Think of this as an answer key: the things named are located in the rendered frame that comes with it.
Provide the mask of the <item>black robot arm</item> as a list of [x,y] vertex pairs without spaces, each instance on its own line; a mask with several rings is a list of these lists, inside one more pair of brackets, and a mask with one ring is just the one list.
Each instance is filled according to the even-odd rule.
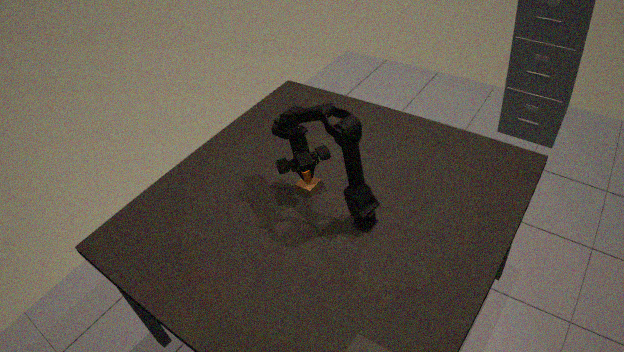
[[[328,119],[332,115],[343,119],[333,126]],[[349,110],[336,107],[331,103],[305,108],[294,105],[282,112],[280,118],[273,120],[271,131],[275,136],[289,139],[292,146],[301,146],[307,141],[305,133],[308,129],[298,124],[317,120],[324,123],[326,131],[342,147],[349,182],[349,186],[344,189],[344,195],[349,211],[354,217],[353,227],[370,233],[378,222],[374,210],[379,207],[380,203],[364,180],[359,150],[362,136],[360,119]],[[314,169],[314,164],[319,162],[317,153],[309,153],[307,148],[304,148],[301,153],[295,151],[293,160],[301,172]]]

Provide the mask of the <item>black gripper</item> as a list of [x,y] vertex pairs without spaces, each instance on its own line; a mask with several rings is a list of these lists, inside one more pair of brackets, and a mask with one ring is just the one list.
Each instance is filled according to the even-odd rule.
[[[307,148],[307,150],[309,152],[309,147],[308,147],[307,141],[306,141],[305,144],[303,144],[301,146],[292,146],[291,145],[291,148],[292,148],[293,156],[294,156],[294,152],[295,151],[298,151],[298,153],[301,153],[301,152],[303,152],[304,148]],[[318,157],[320,157],[320,160],[324,161],[324,160],[327,160],[327,159],[331,158],[330,152],[329,152],[328,148],[325,145],[316,147],[315,151],[316,151]],[[309,153],[314,153],[315,151],[309,152]],[[317,164],[319,164],[319,162],[317,162]],[[315,169],[315,166],[317,164],[314,164],[314,169]],[[299,174],[299,176],[302,178],[302,180],[304,181],[304,177],[302,175],[302,172],[301,172],[300,168],[298,167],[298,165],[294,164],[294,160],[293,159],[287,161],[287,159],[285,157],[285,158],[276,160],[276,166],[277,166],[277,169],[279,171],[279,174],[287,173],[291,169],[292,172],[297,172]],[[310,169],[310,174],[311,174],[312,178],[313,178],[313,175],[314,175],[314,169]]]

